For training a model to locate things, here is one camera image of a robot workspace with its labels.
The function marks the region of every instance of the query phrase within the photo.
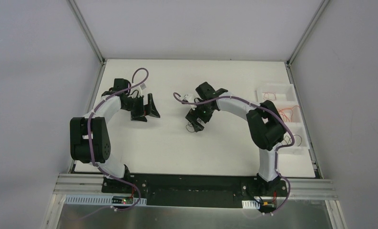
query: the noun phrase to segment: metal sheet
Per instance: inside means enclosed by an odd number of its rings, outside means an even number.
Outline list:
[[[325,201],[290,200],[274,216],[262,216],[254,209],[137,207],[115,213],[105,208],[81,220],[102,206],[64,205],[58,229],[249,229],[332,228]]]

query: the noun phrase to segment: cable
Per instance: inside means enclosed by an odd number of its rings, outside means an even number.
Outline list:
[[[274,92],[262,92],[262,93],[263,93],[263,98],[265,100],[270,100],[270,101],[276,101],[277,100],[276,93],[274,93]],[[273,94],[275,96],[275,99],[270,99],[269,94]]]
[[[93,111],[91,112],[91,114],[89,115],[89,118],[88,118],[88,141],[89,141],[89,151],[90,151],[90,153],[91,153],[92,165],[95,166],[95,167],[97,167],[98,170],[99,170],[101,173],[103,173],[106,177],[110,177],[110,178],[115,179],[115,180],[117,180],[117,181],[120,181],[120,182],[122,182],[122,183],[124,183],[124,184],[130,185],[132,188],[136,189],[137,192],[138,192],[138,200],[137,200],[135,203],[133,203],[131,206],[129,206],[129,207],[127,207],[127,208],[124,208],[124,209],[117,209],[117,211],[126,211],[126,210],[130,210],[130,209],[133,208],[135,205],[137,205],[137,204],[141,201],[141,192],[140,192],[140,190],[137,188],[136,185],[134,185],[134,184],[132,184],[132,183],[130,183],[130,182],[127,182],[127,181],[125,181],[125,180],[122,180],[122,179],[120,179],[120,178],[118,178],[118,177],[115,177],[115,176],[113,176],[113,175],[107,173],[107,172],[104,171],[102,168],[100,168],[99,165],[96,163],[96,161],[95,161],[95,155],[94,155],[94,152],[93,152],[92,131],[91,131],[91,120],[92,120],[92,117],[93,117],[93,115],[95,114],[95,112],[98,111],[98,109],[99,109],[99,108],[100,108],[100,107],[101,107],[101,106],[102,106],[107,100],[109,100],[110,98],[112,98],[112,97],[114,97],[114,96],[117,96],[117,95],[119,95],[119,94],[121,94],[121,93],[123,93],[123,92],[129,91],[129,90],[131,90],[131,89],[133,89],[133,88],[135,88],[135,87],[140,86],[141,84],[143,84],[143,83],[148,79],[148,76],[149,76],[149,72],[148,72],[148,70],[147,70],[146,68],[139,68],[139,69],[135,70],[135,72],[134,72],[134,74],[133,74],[133,79],[132,79],[132,80],[134,80],[135,75],[136,75],[137,72],[139,72],[140,70],[145,70],[146,73],[147,73],[146,76],[145,76],[145,78],[144,78],[141,82],[139,82],[138,84],[136,84],[136,85],[134,85],[134,86],[130,86],[130,87],[125,88],[125,89],[123,89],[123,90],[121,90],[121,91],[115,92],[115,93],[111,94],[110,96],[108,96],[108,97],[106,98],[106,100],[102,100],[99,104],[96,105],[96,107],[93,109]]]
[[[128,81],[128,86],[127,87],[131,87],[131,83]],[[130,90],[128,90],[128,92],[126,93],[127,96],[130,95]]]
[[[65,217],[67,220],[69,220],[69,221],[79,221],[79,220],[82,220],[82,219],[88,218],[89,216],[94,215],[96,212],[101,211],[101,210],[103,210],[103,209],[105,209],[105,208],[110,208],[110,207],[109,207],[109,206],[103,206],[103,207],[98,208],[98,209],[96,209],[95,211],[93,211],[93,212],[91,212],[91,213],[89,213],[89,214],[86,214],[86,215],[84,215],[84,216],[82,216],[82,217],[79,217],[79,218],[76,218],[76,219],[70,219],[70,218],[68,218],[67,216],[64,216],[64,217]]]
[[[297,146],[300,146],[300,145],[302,144],[302,137],[301,137],[300,135],[294,135],[294,137],[295,137],[295,136],[298,136],[298,137],[301,139],[300,144],[297,145]],[[284,136],[283,141],[284,141],[285,143],[287,143],[287,144],[290,144],[291,139],[290,139],[289,136],[286,135],[286,136]]]
[[[243,98],[240,98],[240,97],[237,97],[237,96],[220,96],[220,97],[216,97],[216,98],[213,98],[213,99],[210,99],[210,100],[206,100],[206,101],[203,101],[203,102],[199,102],[199,103],[190,103],[190,102],[186,102],[186,101],[183,101],[181,99],[179,99],[181,96],[179,93],[177,92],[174,92],[173,93],[173,96],[174,98],[179,101],[180,103],[182,104],[189,104],[189,105],[203,105],[203,104],[206,104],[206,103],[210,103],[210,102],[213,102],[213,101],[216,101],[218,99],[225,99],[225,98],[230,98],[230,99],[236,99],[236,100],[239,100],[245,104],[249,104],[250,106],[253,106],[253,107],[256,107],[258,109],[261,109],[265,112],[268,112],[269,114],[271,114],[275,119],[277,119],[277,121],[283,126],[283,128],[288,132],[288,134],[290,135],[291,137],[291,143],[288,144],[288,145],[280,145],[280,146],[277,146],[276,149],[275,149],[275,172],[277,173],[277,175],[283,179],[287,184],[288,184],[288,192],[287,192],[287,196],[286,198],[284,199],[283,203],[278,207],[276,208],[276,210],[272,211],[271,214],[273,214],[273,212],[277,212],[279,209],[282,208],[282,206],[287,202],[288,198],[290,197],[290,190],[291,190],[291,185],[290,185],[290,181],[284,177],[283,175],[281,175],[281,173],[277,170],[277,163],[278,163],[278,154],[277,154],[277,151],[281,148],[284,148],[284,147],[290,147],[290,146],[293,146],[294,145],[294,136],[293,134],[291,133],[290,129],[286,126],[286,124],[283,122],[283,120],[281,120],[281,118],[279,116],[277,116],[273,111],[267,109],[267,108],[264,108],[264,107],[261,107],[261,106],[258,106],[256,104],[253,104]]]
[[[138,97],[138,93],[139,93],[138,90],[134,90],[134,91],[131,93],[131,97],[133,96],[134,92],[137,92],[137,96],[135,97],[135,98],[137,98],[137,97]]]
[[[196,121],[199,122],[199,123],[201,123],[202,120],[200,118],[197,118]],[[187,123],[186,130],[189,131],[190,133],[194,133],[195,132],[194,130],[190,131],[189,129],[187,129],[187,127],[193,127],[193,125],[190,122]]]

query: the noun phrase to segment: white floor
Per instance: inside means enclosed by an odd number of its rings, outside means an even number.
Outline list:
[[[186,130],[188,105],[177,102],[173,92],[196,94],[207,81],[214,89],[225,88],[247,100],[256,101],[262,83],[289,83],[283,62],[108,60],[99,87],[100,95],[114,78],[131,80],[137,68],[150,75],[146,93],[153,93],[161,118],[130,121],[130,113],[119,111],[107,124],[112,151],[133,173],[254,176],[259,169],[259,150],[247,123],[230,113],[215,111],[204,131]],[[139,82],[145,72],[137,74]],[[279,154],[278,168],[288,177],[314,177],[308,151]],[[92,172],[90,165],[77,163],[75,171]]]

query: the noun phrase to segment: metal frame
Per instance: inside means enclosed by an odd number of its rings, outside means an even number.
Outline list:
[[[309,155],[311,156],[312,164],[314,165],[314,169],[316,169],[318,171],[319,175],[322,178],[324,178],[321,167],[318,164],[317,156],[315,154],[314,145],[312,144],[311,136],[309,135],[309,131],[308,131],[308,126],[307,126],[306,121],[305,121],[304,112],[303,112],[303,109],[302,109],[303,104],[302,104],[302,101],[301,101],[301,96],[299,94],[299,91],[297,90],[297,85],[294,82],[293,74],[291,73],[291,69],[290,69],[290,67],[287,63],[286,63],[286,70],[287,70],[288,79],[290,80],[290,83],[294,86],[294,90],[296,91],[297,101],[298,101],[298,104],[300,105],[301,117],[302,117],[302,120],[303,120],[303,123],[304,123],[305,131],[306,131],[306,137],[307,137],[308,143],[310,145]]]
[[[326,200],[327,211],[333,229],[347,229],[345,217],[343,216],[342,208],[338,200]]]
[[[44,217],[42,229],[56,229],[58,221],[60,220],[60,215],[62,211],[62,206],[65,202],[65,194],[53,194],[50,200],[50,204],[46,215]]]
[[[324,10],[326,9],[326,6],[328,5],[329,2],[330,2],[330,0],[322,0],[321,1],[321,4],[319,5],[319,7],[316,10],[314,16],[312,17],[312,20],[308,24],[308,26],[305,29],[305,31],[304,31],[304,33],[303,33],[300,41],[298,42],[296,48],[294,49],[293,53],[291,54],[290,59],[288,59],[288,61],[287,61],[287,63],[288,63],[289,66],[291,66],[291,64],[296,59],[298,53],[300,52],[301,48],[305,44],[305,41],[307,40],[307,38],[311,34],[311,31],[313,30],[313,28],[317,24],[318,19],[320,18],[320,16],[322,15],[322,13],[324,12]]]
[[[99,59],[99,62],[101,63],[101,65],[103,65],[103,63],[104,63],[103,55],[102,55],[101,51],[99,50],[98,44],[96,43],[95,39],[93,38],[92,33],[89,30],[89,27],[86,24],[86,21],[83,18],[82,13],[79,10],[77,3],[75,2],[75,0],[67,0],[67,2],[68,2],[70,9],[72,10],[75,18],[76,18],[76,21],[78,22],[79,26],[81,27],[83,34],[85,35],[86,40],[88,41],[89,45],[91,46],[93,52],[96,54],[96,57]]]
[[[42,228],[55,229],[57,227],[67,195],[95,195],[98,197],[120,195],[102,193],[103,178],[104,176],[100,174],[60,174]],[[325,200],[334,228],[347,228],[331,180],[290,178],[289,181],[291,183],[290,199]]]

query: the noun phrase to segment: red wire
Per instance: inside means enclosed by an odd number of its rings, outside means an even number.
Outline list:
[[[130,198],[133,198],[134,191],[135,191],[135,188],[133,188],[133,191],[131,192],[131,196],[130,196]]]

